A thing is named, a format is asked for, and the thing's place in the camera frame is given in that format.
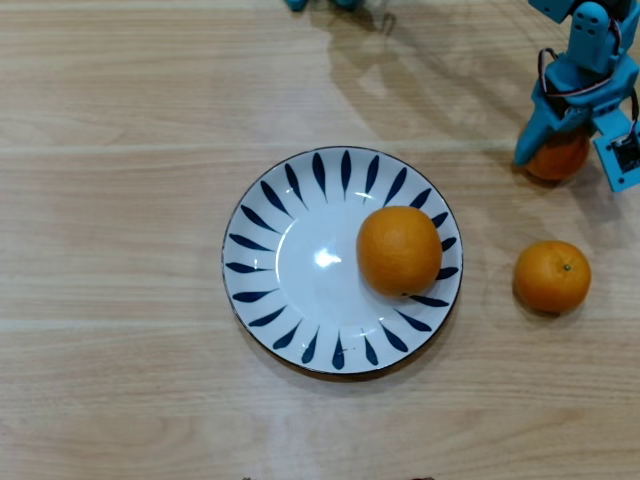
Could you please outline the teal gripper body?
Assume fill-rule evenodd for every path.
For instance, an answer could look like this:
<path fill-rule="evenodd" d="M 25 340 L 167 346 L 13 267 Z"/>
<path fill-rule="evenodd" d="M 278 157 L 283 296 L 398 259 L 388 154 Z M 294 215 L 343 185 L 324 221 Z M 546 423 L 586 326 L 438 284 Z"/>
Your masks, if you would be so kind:
<path fill-rule="evenodd" d="M 593 73 L 569 61 L 562 53 L 543 65 L 540 52 L 539 79 L 532 92 L 532 100 L 544 97 L 563 121 L 571 117 L 583 121 L 616 110 L 632 95 L 639 67 L 628 55 L 616 57 L 618 62 L 604 73 Z"/>

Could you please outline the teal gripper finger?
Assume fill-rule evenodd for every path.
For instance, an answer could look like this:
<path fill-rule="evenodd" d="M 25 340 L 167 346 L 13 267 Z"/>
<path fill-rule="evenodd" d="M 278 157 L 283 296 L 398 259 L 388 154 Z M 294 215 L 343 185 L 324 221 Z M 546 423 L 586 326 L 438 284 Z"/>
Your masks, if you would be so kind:
<path fill-rule="evenodd" d="M 527 165 L 545 142 L 558 131 L 561 119 L 544 97 L 534 99 L 534 111 L 520 133 L 515 153 L 516 166 Z"/>

